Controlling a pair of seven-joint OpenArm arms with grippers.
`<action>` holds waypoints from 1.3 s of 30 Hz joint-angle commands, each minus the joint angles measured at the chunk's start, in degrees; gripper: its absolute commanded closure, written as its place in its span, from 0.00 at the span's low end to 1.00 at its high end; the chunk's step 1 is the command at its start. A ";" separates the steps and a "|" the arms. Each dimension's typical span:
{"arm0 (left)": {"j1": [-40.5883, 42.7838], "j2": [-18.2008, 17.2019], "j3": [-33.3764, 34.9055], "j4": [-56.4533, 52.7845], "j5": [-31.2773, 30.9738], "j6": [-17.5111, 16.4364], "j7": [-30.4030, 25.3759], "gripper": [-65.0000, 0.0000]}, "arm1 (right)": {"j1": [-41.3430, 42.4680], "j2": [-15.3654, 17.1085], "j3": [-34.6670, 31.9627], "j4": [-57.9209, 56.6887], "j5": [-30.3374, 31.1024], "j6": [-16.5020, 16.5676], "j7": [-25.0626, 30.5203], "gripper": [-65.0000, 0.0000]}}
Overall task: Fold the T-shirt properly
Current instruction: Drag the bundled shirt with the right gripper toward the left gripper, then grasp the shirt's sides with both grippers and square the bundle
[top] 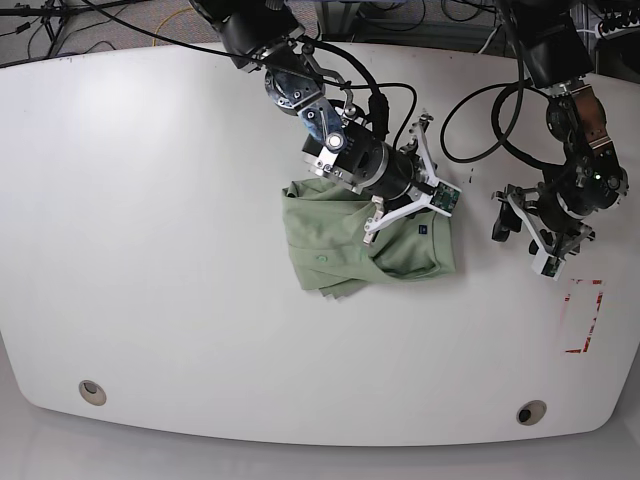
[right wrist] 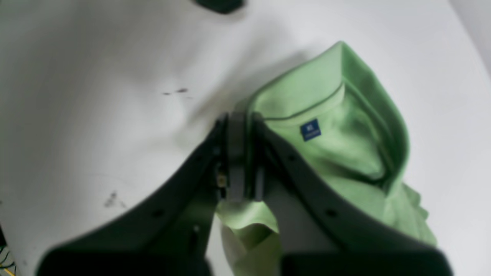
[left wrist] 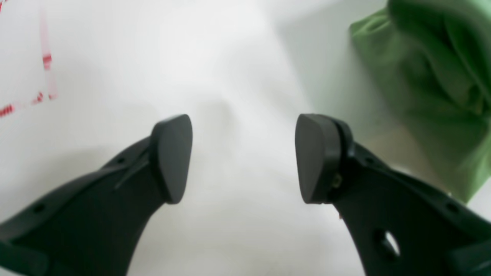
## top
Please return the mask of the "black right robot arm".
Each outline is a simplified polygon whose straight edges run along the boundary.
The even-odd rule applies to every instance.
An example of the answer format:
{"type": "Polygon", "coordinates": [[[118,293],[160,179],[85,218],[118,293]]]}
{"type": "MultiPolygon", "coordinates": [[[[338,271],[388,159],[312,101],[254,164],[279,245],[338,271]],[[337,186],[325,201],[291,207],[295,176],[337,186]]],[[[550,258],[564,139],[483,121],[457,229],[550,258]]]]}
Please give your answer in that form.
{"type": "Polygon", "coordinates": [[[429,209],[449,217],[458,187],[440,179],[428,150],[423,113],[404,121],[410,140],[388,144],[389,103],[353,55],[307,36],[283,1],[194,1],[193,9],[218,34],[234,65],[266,70],[265,90],[278,108],[299,117],[309,135],[310,170],[375,206],[364,241],[393,222],[429,209]]]}

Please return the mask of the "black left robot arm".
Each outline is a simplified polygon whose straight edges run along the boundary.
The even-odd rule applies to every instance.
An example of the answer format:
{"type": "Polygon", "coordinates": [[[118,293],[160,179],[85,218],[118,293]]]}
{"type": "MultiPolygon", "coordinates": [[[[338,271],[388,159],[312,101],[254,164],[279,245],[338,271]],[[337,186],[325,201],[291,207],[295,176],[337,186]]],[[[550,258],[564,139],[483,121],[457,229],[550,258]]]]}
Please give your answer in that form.
{"type": "Polygon", "coordinates": [[[498,1],[512,59],[443,61],[436,152],[462,188],[451,221],[458,287],[613,297],[639,281],[637,86],[597,76],[569,1],[498,1]],[[453,102],[453,95],[460,100],[453,102]]]}

